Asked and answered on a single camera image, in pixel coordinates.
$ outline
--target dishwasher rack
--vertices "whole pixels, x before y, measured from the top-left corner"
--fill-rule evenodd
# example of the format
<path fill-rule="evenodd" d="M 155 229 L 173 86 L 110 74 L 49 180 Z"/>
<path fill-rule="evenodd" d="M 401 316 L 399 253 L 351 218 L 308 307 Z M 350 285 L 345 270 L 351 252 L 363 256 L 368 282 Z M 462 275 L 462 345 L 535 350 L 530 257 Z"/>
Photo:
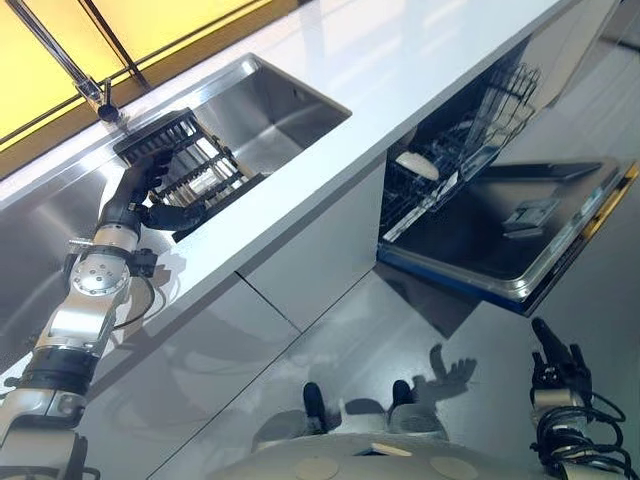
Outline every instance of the dishwasher rack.
<path fill-rule="evenodd" d="M 253 176 L 190 109 L 170 112 L 114 146 L 129 164 L 162 149 L 171 149 L 173 158 L 161 185 L 150 194 L 154 203 L 209 209 Z"/>
<path fill-rule="evenodd" d="M 526 126 L 540 71 L 519 64 L 497 68 L 488 77 L 480 106 L 431 138 L 418 134 L 409 151 L 421 154 L 439 172 L 436 181 L 395 161 L 387 164 L 380 232 L 392 241 L 426 211 L 436 211 L 493 162 Z"/>

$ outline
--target white countertop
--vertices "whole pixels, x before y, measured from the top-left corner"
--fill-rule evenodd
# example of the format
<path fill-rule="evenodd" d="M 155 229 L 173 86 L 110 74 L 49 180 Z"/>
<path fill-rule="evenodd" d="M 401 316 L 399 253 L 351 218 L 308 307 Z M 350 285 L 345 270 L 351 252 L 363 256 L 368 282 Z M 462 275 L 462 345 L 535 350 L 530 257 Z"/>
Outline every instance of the white countertop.
<path fill-rule="evenodd" d="M 170 301 L 149 326 L 170 322 L 570 3 L 316 0 L 128 105 L 144 113 L 251 52 L 353 112 L 160 256 L 172 272 L 162 287 Z M 3 181 L 0 197 L 104 134 L 96 124 L 66 141 Z"/>

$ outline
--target stainless steel sink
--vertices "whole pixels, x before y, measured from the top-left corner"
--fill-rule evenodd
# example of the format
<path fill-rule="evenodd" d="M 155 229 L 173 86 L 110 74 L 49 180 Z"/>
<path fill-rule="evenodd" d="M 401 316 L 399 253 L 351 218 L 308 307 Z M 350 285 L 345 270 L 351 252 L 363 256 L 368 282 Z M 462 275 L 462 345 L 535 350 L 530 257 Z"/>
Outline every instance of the stainless steel sink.
<path fill-rule="evenodd" d="M 158 105 L 133 122 L 134 128 L 184 107 L 191 108 L 198 121 L 231 148 L 238 162 L 266 175 L 350 115 L 253 55 Z M 110 196 L 126 167 L 112 150 L 122 138 L 101 139 L 64 168 L 45 173 L 36 188 L 25 185 L 3 203 L 0 372 L 29 351 L 64 298 L 62 267 L 67 242 L 72 237 L 92 235 L 101 201 Z M 87 155 L 96 157 L 96 152 L 103 152 L 103 160 L 87 162 Z M 173 244 L 166 232 L 143 232 L 142 246 L 157 253 Z"/>

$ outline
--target cabinet door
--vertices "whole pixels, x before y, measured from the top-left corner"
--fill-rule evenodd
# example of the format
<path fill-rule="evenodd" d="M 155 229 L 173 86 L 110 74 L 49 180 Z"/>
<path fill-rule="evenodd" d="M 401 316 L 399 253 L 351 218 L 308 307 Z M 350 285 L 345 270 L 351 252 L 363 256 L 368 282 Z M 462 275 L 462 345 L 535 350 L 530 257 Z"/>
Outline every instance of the cabinet door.
<path fill-rule="evenodd" d="M 364 175 L 354 179 L 355 185 L 346 185 L 346 193 L 338 200 L 327 201 L 330 206 L 322 213 L 312 211 L 269 251 L 239 270 L 300 330 L 311 325 L 375 264 L 383 157 Z"/>
<path fill-rule="evenodd" d="M 128 355 L 98 378 L 78 428 L 89 441 L 86 464 L 104 478 L 147 477 L 296 338 L 237 275 L 229 283 L 112 352 Z"/>

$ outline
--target wire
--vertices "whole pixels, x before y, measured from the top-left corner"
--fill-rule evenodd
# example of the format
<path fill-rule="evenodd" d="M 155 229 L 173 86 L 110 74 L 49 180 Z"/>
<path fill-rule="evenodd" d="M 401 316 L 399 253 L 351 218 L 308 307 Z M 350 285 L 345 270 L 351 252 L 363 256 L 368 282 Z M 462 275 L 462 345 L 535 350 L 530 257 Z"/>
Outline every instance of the wire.
<path fill-rule="evenodd" d="M 156 301 L 156 289 L 153 288 L 153 285 L 151 284 L 151 282 L 149 281 L 149 279 L 147 277 L 140 277 L 142 279 L 142 281 L 145 283 L 145 285 L 147 286 L 147 289 L 149 290 L 149 303 L 147 303 L 147 305 L 144 307 L 144 309 L 137 314 L 135 317 L 133 317 L 130 320 L 126 320 L 118 325 L 115 325 L 113 327 L 113 330 L 120 330 L 128 325 L 131 325 L 132 323 L 137 322 L 138 320 L 142 319 L 142 317 L 144 317 L 147 312 L 149 310 L 151 310 L 151 307 L 153 306 L 153 304 Z"/>
<path fill-rule="evenodd" d="M 593 407 L 565 406 L 556 407 L 545 413 L 536 430 L 537 442 L 531 448 L 538 453 L 540 462 L 552 472 L 560 472 L 563 462 L 580 465 L 590 465 L 594 468 L 610 467 L 620 470 L 624 476 L 639 480 L 638 474 L 631 467 L 631 456 L 622 448 L 624 435 L 618 425 L 626 420 L 626 416 L 613 402 L 594 392 L 586 395 L 597 398 L 606 404 L 617 416 Z M 616 439 L 612 444 L 596 444 L 585 437 L 571 422 L 578 419 L 587 422 L 595 420 L 609 425 L 615 433 Z M 608 456 L 619 455 L 622 460 Z"/>
<path fill-rule="evenodd" d="M 82 470 L 82 473 L 88 473 L 89 475 L 93 475 L 93 479 L 94 480 L 100 480 L 101 475 L 100 475 L 100 470 L 98 470 L 97 468 L 93 468 L 93 467 L 84 467 L 84 469 Z"/>

